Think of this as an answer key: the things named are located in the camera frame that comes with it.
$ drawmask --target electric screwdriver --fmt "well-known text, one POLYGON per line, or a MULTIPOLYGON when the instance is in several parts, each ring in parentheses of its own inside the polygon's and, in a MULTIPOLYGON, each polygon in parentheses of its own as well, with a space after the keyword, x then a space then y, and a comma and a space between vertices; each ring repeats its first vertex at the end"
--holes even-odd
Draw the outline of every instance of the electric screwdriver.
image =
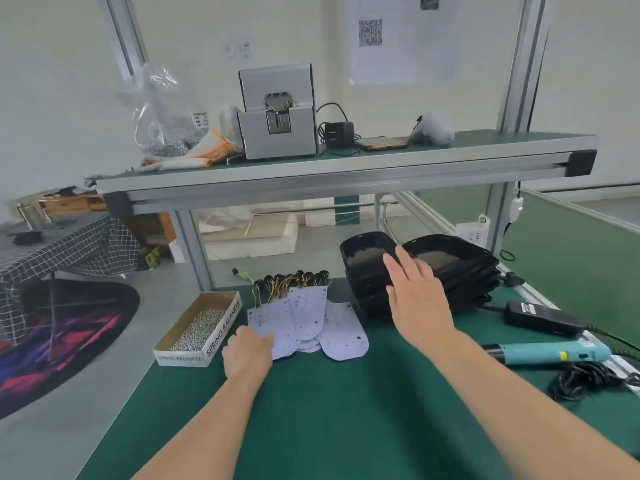
POLYGON ((483 346, 489 355, 505 365, 544 365, 562 362, 603 362, 611 349, 583 337, 570 342, 544 344, 493 344, 483 346))

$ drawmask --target green anti-static mat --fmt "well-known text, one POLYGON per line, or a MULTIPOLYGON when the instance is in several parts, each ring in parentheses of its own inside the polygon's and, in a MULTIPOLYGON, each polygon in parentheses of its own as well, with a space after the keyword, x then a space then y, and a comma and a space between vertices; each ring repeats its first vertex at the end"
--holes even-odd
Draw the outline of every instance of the green anti-static mat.
MULTIPOLYGON (((240 291, 244 309, 236 326, 246 323, 245 311, 253 306, 251 288, 240 291)), ((508 289, 493 295, 498 305, 518 299, 508 289)), ((329 299, 353 300, 345 279, 333 281, 329 299)), ((507 326, 492 312, 455 320, 480 344, 554 340, 507 326)), ((318 351, 295 353, 273 365, 253 406, 236 478, 510 478, 483 430, 434 366, 391 323, 364 327, 370 347, 362 358, 334 362, 318 351)), ((520 375, 544 389, 555 372, 520 375)), ((224 380, 220 353, 206 369, 154 363, 79 478, 131 478, 224 380)), ((632 393, 603 392, 568 407, 624 450, 640 452, 640 399, 632 393)))

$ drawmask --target cardboard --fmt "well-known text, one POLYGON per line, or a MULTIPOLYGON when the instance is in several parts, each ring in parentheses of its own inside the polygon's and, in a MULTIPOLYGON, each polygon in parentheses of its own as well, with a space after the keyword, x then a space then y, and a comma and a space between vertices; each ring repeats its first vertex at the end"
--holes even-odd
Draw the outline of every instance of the cardboard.
POLYGON ((240 300, 240 293, 238 292, 212 291, 200 293, 191 306, 187 308, 154 347, 156 362, 158 365, 174 367, 208 367, 213 355, 220 348, 220 344, 227 336, 241 309, 242 300, 240 300), (227 312, 222 316, 222 320, 215 327, 202 350, 175 352, 169 350, 197 314, 208 308, 227 310, 227 312))

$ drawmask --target electrical socket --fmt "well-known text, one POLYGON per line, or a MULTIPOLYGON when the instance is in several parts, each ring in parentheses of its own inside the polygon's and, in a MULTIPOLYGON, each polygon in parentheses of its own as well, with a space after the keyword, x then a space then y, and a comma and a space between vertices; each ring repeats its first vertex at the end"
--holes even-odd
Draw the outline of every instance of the electrical socket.
POLYGON ((486 248, 489 236, 489 218, 480 214, 476 222, 463 222, 456 225, 456 235, 481 248, 486 248))

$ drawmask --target plastic bag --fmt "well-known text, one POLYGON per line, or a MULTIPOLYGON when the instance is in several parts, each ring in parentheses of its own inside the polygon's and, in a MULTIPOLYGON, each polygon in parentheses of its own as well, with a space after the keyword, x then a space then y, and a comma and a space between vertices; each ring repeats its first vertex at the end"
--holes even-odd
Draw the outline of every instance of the plastic bag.
POLYGON ((187 154, 209 130, 209 115, 192 85, 163 66, 145 64, 131 92, 119 97, 134 110, 136 143, 155 161, 187 154))

